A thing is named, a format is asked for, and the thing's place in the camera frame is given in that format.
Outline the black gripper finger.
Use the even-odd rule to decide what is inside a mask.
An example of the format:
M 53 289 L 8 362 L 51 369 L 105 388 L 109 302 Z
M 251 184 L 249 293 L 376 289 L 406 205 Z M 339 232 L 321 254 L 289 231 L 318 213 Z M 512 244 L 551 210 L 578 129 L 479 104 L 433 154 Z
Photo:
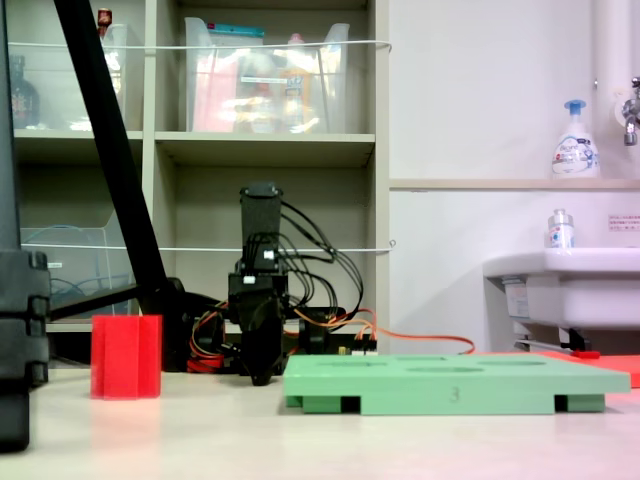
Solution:
M 280 321 L 263 323 L 257 330 L 241 334 L 241 362 L 254 386 L 266 386 L 286 367 L 283 325 Z

